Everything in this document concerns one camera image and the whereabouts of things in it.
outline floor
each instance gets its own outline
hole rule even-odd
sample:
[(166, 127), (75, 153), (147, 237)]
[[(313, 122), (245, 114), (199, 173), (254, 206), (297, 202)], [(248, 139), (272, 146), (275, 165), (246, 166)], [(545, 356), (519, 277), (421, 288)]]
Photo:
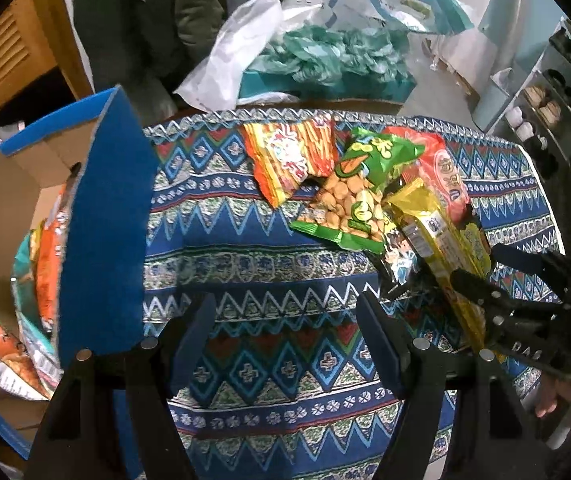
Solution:
[(406, 63), (417, 80), (417, 87), (404, 103), (399, 115), (424, 115), (476, 128), (472, 122), (465, 91), (456, 76), (447, 70), (432, 70), (430, 56), (422, 45), (422, 36), (410, 35)]

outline yellow snack bag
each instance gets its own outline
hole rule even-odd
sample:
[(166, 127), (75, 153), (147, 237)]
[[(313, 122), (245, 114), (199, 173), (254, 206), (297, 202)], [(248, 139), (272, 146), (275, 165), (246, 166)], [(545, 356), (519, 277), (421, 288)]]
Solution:
[(482, 229), (475, 222), (457, 228), (420, 178), (388, 195), (383, 206), (434, 273), (472, 348), (484, 348), (483, 310), (455, 292), (450, 283), (454, 269), (465, 269), (480, 277), (491, 271), (489, 245)]

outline white plastic bag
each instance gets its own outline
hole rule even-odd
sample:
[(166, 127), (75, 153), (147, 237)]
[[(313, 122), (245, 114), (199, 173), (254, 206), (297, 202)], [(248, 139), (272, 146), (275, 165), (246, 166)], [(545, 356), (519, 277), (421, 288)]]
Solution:
[(234, 109), (243, 71), (282, 21), (279, 0), (249, 0), (238, 7), (217, 34), (210, 56), (188, 74), (174, 93), (199, 110)]

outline cardboard box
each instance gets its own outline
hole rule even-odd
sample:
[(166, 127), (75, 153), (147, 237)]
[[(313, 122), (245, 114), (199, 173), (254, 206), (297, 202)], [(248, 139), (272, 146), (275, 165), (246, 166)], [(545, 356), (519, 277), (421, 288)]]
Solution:
[[(17, 249), (48, 215), (69, 168), (71, 198), (59, 281), (57, 347), (123, 351), (142, 338), (143, 265), (158, 160), (119, 87), (50, 114), (0, 145), (0, 322), (19, 334), (10, 289)], [(0, 389), (0, 435), (24, 458), (47, 402)]]

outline metal screw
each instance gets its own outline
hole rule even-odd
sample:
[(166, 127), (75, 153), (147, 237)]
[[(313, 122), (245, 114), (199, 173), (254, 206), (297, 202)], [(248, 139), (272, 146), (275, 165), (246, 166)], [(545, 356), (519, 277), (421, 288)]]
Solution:
[(425, 337), (416, 337), (412, 340), (412, 344), (414, 348), (418, 348), (419, 350), (427, 350), (430, 348), (430, 341), (425, 339)]
[(155, 346), (159, 344), (159, 340), (153, 336), (147, 336), (141, 341), (141, 348), (144, 350), (152, 350)]
[(82, 348), (77, 352), (77, 361), (87, 361), (92, 357), (92, 351), (87, 348)]
[(494, 352), (492, 350), (488, 350), (487, 348), (482, 348), (479, 350), (479, 357), (489, 363), (494, 361)]

